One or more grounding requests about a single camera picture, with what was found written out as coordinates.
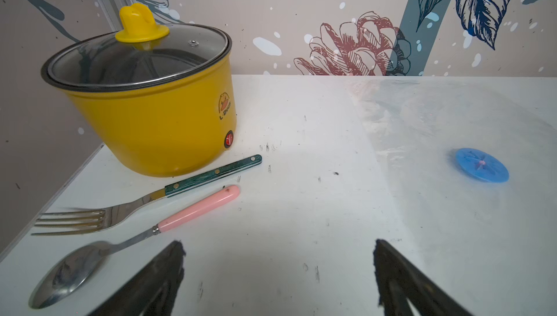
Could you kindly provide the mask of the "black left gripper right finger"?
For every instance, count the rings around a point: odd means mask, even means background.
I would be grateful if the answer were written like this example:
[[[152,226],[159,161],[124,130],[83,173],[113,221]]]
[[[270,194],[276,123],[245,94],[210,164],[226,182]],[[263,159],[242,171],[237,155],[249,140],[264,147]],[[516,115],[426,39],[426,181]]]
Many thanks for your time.
[[[385,315],[412,315],[416,309],[420,315],[471,316],[386,240],[376,240],[374,267]]]

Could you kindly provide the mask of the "clear vacuum bag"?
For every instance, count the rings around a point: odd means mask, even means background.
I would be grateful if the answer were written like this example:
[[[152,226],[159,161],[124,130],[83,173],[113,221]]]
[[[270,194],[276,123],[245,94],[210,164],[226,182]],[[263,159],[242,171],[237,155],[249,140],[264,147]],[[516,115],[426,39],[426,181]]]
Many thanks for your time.
[[[555,315],[556,80],[384,77],[348,92],[410,232],[408,259],[474,315]],[[509,180],[467,175],[464,148]]]

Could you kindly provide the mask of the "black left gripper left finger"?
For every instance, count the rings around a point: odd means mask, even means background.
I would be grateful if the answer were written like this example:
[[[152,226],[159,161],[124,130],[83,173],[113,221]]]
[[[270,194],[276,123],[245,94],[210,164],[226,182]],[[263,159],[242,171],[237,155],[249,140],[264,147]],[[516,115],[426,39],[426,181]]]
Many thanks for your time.
[[[184,279],[186,252],[179,241],[168,244],[91,315],[170,315]]]

